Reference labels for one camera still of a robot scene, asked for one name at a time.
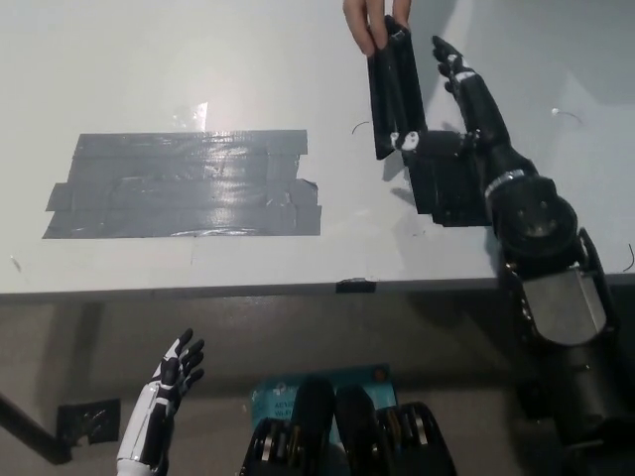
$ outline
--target white tabletop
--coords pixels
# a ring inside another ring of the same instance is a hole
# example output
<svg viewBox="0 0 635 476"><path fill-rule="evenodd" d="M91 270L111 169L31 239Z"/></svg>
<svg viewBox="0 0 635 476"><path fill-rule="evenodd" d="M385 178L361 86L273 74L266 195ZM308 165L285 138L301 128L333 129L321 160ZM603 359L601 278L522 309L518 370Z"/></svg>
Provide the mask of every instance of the white tabletop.
<svg viewBox="0 0 635 476"><path fill-rule="evenodd" d="M460 128L429 37L485 77L514 145L556 180L618 275L635 242L635 3L414 0L431 127ZM339 0L1 0L0 294L310 291L363 278L378 290L494 276L484 228L418 216L403 171L374 159L366 62ZM81 133L306 129L321 234L43 240L45 212ZM576 115L552 115L552 109ZM198 125L186 124L195 130Z"/></svg>

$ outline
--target robotic arm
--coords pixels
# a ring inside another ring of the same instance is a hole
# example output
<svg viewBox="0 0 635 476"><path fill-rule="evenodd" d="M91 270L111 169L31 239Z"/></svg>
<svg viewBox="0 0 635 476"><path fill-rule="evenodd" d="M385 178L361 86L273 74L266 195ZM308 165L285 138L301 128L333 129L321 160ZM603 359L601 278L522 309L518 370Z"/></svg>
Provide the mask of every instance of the robotic arm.
<svg viewBox="0 0 635 476"><path fill-rule="evenodd" d="M165 476L174 418L181 400L203 376L195 367L202 362L204 342L189 348L188 329L164 355L152 379L137 400L117 455L118 476Z"/></svg>
<svg viewBox="0 0 635 476"><path fill-rule="evenodd" d="M514 305L520 341L537 364L561 441L576 462L586 459L579 474L627 474L620 471L635 470L635 400L593 243L584 229L578 231L575 212L554 182L514 150L480 74L441 38L433 37L433 45L445 90L465 125L462 156L475 164L500 245L502 286ZM394 143L408 145L402 137ZM421 149L401 148L407 161L422 160ZM607 461L615 472L593 472Z"/></svg>

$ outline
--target gray floor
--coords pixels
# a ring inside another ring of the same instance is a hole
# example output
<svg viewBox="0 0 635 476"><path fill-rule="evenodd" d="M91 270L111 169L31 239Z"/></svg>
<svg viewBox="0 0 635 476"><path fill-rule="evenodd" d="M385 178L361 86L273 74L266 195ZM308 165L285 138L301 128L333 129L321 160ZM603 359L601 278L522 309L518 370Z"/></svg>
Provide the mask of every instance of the gray floor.
<svg viewBox="0 0 635 476"><path fill-rule="evenodd" d="M207 374L178 415L172 474L236 474L251 434L247 397L263 378L380 362L401 402L436 413L460 475L550 474L554 432L517 407L511 383L528 371L500 302L435 294L5 306L1 391L50 429L58 405L109 398L122 399L127 420L163 352L191 326L207 342ZM77 448L53 468L0 430L0 474L112 475L116 451Z"/></svg>

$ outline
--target human hand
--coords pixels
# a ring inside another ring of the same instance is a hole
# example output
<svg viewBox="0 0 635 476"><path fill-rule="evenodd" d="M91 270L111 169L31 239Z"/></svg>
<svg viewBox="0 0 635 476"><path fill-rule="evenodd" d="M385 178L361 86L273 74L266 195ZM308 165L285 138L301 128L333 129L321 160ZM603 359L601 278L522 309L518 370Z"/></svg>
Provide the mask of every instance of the human hand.
<svg viewBox="0 0 635 476"><path fill-rule="evenodd" d="M412 0L393 0L393 17L406 28L411 4ZM385 0L344 0L343 10L350 33L365 55L370 57L375 53L375 46L381 50L388 44Z"/></svg>

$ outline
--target white robotic hand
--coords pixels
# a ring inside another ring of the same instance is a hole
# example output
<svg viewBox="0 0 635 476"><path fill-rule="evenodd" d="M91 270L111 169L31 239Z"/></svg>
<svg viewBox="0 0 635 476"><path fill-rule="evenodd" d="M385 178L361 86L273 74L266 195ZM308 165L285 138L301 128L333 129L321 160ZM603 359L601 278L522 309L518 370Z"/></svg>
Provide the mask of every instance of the white robotic hand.
<svg viewBox="0 0 635 476"><path fill-rule="evenodd" d="M188 329L164 355L130 416L119 453L118 476L165 476L174 417L192 384L203 376L194 369L203 359L204 342L184 350L193 332Z"/></svg>

